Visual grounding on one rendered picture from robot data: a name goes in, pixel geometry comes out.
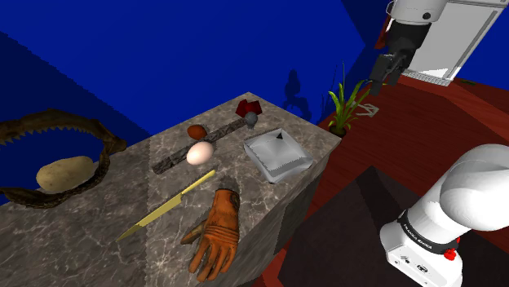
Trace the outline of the red angular object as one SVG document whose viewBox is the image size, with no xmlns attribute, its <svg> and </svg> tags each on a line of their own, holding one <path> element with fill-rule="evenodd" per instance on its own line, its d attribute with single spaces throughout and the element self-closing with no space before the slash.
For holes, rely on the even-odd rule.
<svg viewBox="0 0 509 287">
<path fill-rule="evenodd" d="M 248 102 L 246 99 L 243 99 L 239 102 L 237 105 L 236 114 L 240 117 L 244 117 L 249 112 L 253 112 L 257 115 L 263 112 L 258 100 Z"/>
</svg>

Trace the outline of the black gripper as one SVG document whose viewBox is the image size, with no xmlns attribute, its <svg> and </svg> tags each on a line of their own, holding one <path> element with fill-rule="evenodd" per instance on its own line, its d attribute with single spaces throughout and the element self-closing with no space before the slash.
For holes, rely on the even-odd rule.
<svg viewBox="0 0 509 287">
<path fill-rule="evenodd" d="M 379 55 L 369 76 L 372 96 L 378 95 L 385 79 L 388 85 L 397 84 L 408 60 L 412 60 L 416 50 L 422 46 L 431 26 L 431 23 L 414 25 L 395 20 L 392 22 L 386 39 L 391 54 Z"/>
</svg>

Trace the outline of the green potted plant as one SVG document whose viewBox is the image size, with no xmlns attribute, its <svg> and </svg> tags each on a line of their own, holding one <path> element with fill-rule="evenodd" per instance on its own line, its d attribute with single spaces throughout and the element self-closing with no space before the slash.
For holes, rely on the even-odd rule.
<svg viewBox="0 0 509 287">
<path fill-rule="evenodd" d="M 361 104 L 361 101 L 370 93 L 368 89 L 361 97 L 357 96 L 357 93 L 363 86 L 371 83 L 371 80 L 360 80 L 355 88 L 353 89 L 349 99 L 345 98 L 345 80 L 346 73 L 344 64 L 342 64 L 342 80 L 339 82 L 339 91 L 334 93 L 329 91 L 329 95 L 334 101 L 335 115 L 333 120 L 328 124 L 329 132 L 337 135 L 339 138 L 343 138 L 347 132 L 351 129 L 351 121 L 356 120 L 356 117 L 352 116 L 353 111 Z"/>
</svg>

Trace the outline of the tan potato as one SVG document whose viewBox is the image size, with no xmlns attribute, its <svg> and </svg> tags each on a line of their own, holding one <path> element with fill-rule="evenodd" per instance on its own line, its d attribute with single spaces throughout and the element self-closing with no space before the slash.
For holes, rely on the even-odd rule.
<svg viewBox="0 0 509 287">
<path fill-rule="evenodd" d="M 43 166 L 36 181 L 45 193 L 55 194 L 85 183 L 94 173 L 95 165 L 89 157 L 69 157 Z"/>
</svg>

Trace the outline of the white framed panel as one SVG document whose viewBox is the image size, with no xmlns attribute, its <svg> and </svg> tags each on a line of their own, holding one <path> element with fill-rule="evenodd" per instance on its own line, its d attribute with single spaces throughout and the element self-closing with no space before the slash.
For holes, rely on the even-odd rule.
<svg viewBox="0 0 509 287">
<path fill-rule="evenodd" d="M 448 0 L 402 74 L 448 86 L 507 7 L 509 0 Z"/>
</svg>

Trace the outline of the brown toothed jaw bone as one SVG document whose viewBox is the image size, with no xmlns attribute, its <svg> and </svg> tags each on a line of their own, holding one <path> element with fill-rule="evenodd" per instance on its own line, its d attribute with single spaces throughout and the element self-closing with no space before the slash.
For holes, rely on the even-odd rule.
<svg viewBox="0 0 509 287">
<path fill-rule="evenodd" d="M 109 156 L 126 149 L 126 141 L 111 133 L 100 121 L 53 108 L 30 113 L 20 119 L 0 122 L 0 144 L 6 145 L 28 133 L 42 133 L 42 131 L 48 129 L 54 130 L 56 128 L 60 130 L 75 129 L 91 134 L 102 141 L 104 147 L 94 175 L 75 188 L 55 194 L 46 194 L 38 190 L 26 188 L 0 187 L 0 194 L 6 196 L 9 201 L 27 208 L 54 208 L 67 201 L 70 197 L 81 194 L 101 183 L 108 173 L 110 165 Z"/>
</svg>

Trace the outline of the white paper bag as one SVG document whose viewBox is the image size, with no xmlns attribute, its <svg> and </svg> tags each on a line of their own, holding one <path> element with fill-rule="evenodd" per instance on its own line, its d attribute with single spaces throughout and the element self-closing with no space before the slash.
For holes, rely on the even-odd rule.
<svg viewBox="0 0 509 287">
<path fill-rule="evenodd" d="M 282 128 L 246 138 L 243 145 L 246 154 L 271 184 L 299 174 L 313 163 L 312 155 Z"/>
</svg>

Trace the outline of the dark robot stand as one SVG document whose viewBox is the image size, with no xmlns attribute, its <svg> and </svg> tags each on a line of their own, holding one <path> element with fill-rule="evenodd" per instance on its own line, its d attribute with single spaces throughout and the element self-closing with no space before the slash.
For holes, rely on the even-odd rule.
<svg viewBox="0 0 509 287">
<path fill-rule="evenodd" d="M 379 239 L 418 195 L 373 166 L 296 230 L 278 275 L 284 287 L 421 287 L 387 262 Z"/>
</svg>

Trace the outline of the white egg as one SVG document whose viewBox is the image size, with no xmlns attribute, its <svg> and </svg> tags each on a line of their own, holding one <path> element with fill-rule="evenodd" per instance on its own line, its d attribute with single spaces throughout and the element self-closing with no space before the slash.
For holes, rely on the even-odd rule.
<svg viewBox="0 0 509 287">
<path fill-rule="evenodd" d="M 195 143 L 187 152 L 186 161 L 197 166 L 209 161 L 213 155 L 214 146 L 206 141 Z"/>
</svg>

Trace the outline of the brown egg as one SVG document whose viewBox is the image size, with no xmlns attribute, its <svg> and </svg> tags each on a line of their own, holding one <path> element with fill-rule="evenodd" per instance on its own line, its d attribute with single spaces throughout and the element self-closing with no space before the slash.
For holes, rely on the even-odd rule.
<svg viewBox="0 0 509 287">
<path fill-rule="evenodd" d="M 208 135 L 207 130 L 202 125 L 191 125 L 187 129 L 188 136 L 195 140 L 203 139 Z"/>
</svg>

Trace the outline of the yellow knife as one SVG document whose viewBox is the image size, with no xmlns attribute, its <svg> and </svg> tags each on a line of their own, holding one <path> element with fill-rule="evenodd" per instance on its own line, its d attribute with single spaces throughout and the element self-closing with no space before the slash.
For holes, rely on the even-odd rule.
<svg viewBox="0 0 509 287">
<path fill-rule="evenodd" d="M 158 219 L 161 217 L 164 213 L 168 212 L 169 210 L 176 207 L 178 204 L 181 203 L 182 197 L 187 192 L 193 190 L 195 187 L 199 186 L 201 183 L 206 181 L 208 178 L 214 176 L 216 173 L 216 170 L 210 170 L 206 173 L 204 173 L 200 178 L 196 179 L 194 182 L 190 183 L 186 188 L 184 188 L 182 191 L 177 192 L 175 196 L 173 196 L 170 200 L 166 201 L 161 206 L 157 207 L 154 211 L 150 212 L 148 215 L 146 215 L 144 218 L 142 218 L 139 222 L 137 222 L 135 225 L 130 227 L 127 231 L 123 232 L 117 239 L 116 242 L 119 242 L 123 240 L 124 238 L 132 235 L 133 233 L 140 230 L 142 227 L 146 227 L 149 223 L 154 221 L 155 219 Z"/>
</svg>

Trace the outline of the orange leather glove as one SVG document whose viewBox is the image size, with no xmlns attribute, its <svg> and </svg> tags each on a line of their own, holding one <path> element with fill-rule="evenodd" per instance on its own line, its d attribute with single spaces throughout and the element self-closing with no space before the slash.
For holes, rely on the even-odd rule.
<svg viewBox="0 0 509 287">
<path fill-rule="evenodd" d="M 180 241 L 181 245 L 192 244 L 199 239 L 197 252 L 189 264 L 188 271 L 194 273 L 206 254 L 205 262 L 197 280 L 214 280 L 218 274 L 226 273 L 232 265 L 239 243 L 240 196 L 229 189 L 218 189 L 206 220 L 199 223 Z"/>
</svg>

